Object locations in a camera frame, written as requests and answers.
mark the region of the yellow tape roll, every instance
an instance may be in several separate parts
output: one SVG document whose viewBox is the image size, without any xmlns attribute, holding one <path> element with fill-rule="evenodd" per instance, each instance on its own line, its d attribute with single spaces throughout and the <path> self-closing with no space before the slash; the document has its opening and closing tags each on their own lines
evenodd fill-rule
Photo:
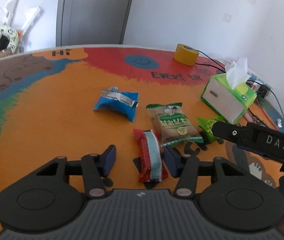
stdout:
<svg viewBox="0 0 284 240">
<path fill-rule="evenodd" d="M 184 65 L 194 66 L 199 52 L 187 45 L 178 44 L 174 53 L 174 59 Z"/>
</svg>

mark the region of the plastic bag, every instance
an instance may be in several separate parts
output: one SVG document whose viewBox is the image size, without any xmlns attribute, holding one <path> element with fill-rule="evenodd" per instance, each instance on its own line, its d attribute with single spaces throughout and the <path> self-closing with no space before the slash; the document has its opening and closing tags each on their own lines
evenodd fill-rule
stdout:
<svg viewBox="0 0 284 240">
<path fill-rule="evenodd" d="M 199 127 L 205 131 L 209 143 L 212 143 L 213 141 L 219 139 L 212 133 L 213 124 L 215 124 L 217 121 L 224 121 L 223 116 L 219 115 L 218 117 L 211 119 L 198 118 Z"/>
<path fill-rule="evenodd" d="M 111 87 L 109 90 L 102 90 L 93 110 L 110 109 L 125 114 L 131 122 L 134 122 L 138 97 L 138 93 L 119 92 L 117 87 Z"/>
<path fill-rule="evenodd" d="M 182 141 L 203 143 L 202 136 L 183 114 L 182 103 L 150 104 L 146 109 L 156 131 L 161 134 L 161 147 L 176 145 Z"/>
<path fill-rule="evenodd" d="M 140 146 L 141 172 L 139 182 L 160 182 L 169 175 L 160 155 L 160 145 L 153 130 L 133 130 Z"/>
</svg>

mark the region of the white tissue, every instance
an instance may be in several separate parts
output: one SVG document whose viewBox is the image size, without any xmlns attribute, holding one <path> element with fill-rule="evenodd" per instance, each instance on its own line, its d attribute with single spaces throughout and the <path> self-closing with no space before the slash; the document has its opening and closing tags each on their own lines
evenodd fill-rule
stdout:
<svg viewBox="0 0 284 240">
<path fill-rule="evenodd" d="M 237 62 L 233 61 L 230 65 L 225 66 L 226 80 L 229 86 L 234 89 L 242 82 L 246 82 L 250 75 L 247 73 L 247 58 L 241 57 Z"/>
</svg>

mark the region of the green snack wrapper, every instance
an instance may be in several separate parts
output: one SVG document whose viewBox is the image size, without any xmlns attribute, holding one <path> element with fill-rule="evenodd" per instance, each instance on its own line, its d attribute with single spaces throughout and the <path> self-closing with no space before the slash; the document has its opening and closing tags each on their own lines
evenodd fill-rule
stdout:
<svg viewBox="0 0 284 240">
<path fill-rule="evenodd" d="M 219 115 L 218 117 L 211 119 L 198 118 L 199 127 L 201 127 L 205 131 L 210 143 L 219 139 L 212 133 L 213 124 L 215 124 L 217 121 L 224 121 L 223 116 Z"/>
<path fill-rule="evenodd" d="M 183 114 L 182 103 L 150 104 L 146 109 L 156 131 L 161 134 L 162 148 L 183 141 L 204 142 L 202 136 Z"/>
</svg>

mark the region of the black cable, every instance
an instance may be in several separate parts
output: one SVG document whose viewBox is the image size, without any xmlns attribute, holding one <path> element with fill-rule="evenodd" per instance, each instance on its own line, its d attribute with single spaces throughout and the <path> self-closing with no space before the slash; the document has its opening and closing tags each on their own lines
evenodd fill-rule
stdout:
<svg viewBox="0 0 284 240">
<path fill-rule="evenodd" d="M 259 84 L 259 85 L 261 85 L 261 86 L 264 85 L 264 84 L 261 84 L 261 83 L 256 82 L 256 81 L 253 81 L 253 82 L 256 83 L 256 84 Z M 275 99 L 276 99 L 276 101 L 277 101 L 277 103 L 278 103 L 278 106 L 280 107 L 280 110 L 281 110 L 281 113 L 282 113 L 282 116 L 283 116 L 283 119 L 284 119 L 284 113 L 283 113 L 283 110 L 282 110 L 282 107 L 281 107 L 280 102 L 278 101 L 278 99 L 277 99 L 276 95 L 274 94 L 274 92 L 273 92 L 271 89 L 269 89 L 269 91 L 274 95 L 274 97 L 275 97 Z"/>
<path fill-rule="evenodd" d="M 266 127 L 268 127 L 266 125 L 266 123 L 264 123 L 257 115 L 253 114 L 253 112 L 250 110 L 250 108 L 248 108 L 249 112 L 251 113 L 251 115 L 253 115 L 257 120 L 259 120 L 263 125 L 265 125 Z"/>
<path fill-rule="evenodd" d="M 208 55 L 206 55 L 204 52 L 200 51 L 197 49 L 198 52 L 204 54 L 205 56 L 207 56 L 210 60 L 212 60 L 214 63 L 218 64 L 222 69 L 225 69 L 222 65 L 220 65 L 218 62 L 216 62 L 214 59 L 210 58 Z"/>
<path fill-rule="evenodd" d="M 203 66 L 213 67 L 213 68 L 216 68 L 216 69 L 222 71 L 223 73 L 225 73 L 225 70 L 224 70 L 224 69 L 220 69 L 220 68 L 218 68 L 218 67 L 216 67 L 216 66 L 213 66 L 213 65 L 210 65 L 210 64 L 202 64 L 202 63 L 195 63 L 195 64 L 196 64 L 196 65 L 203 65 Z"/>
</svg>

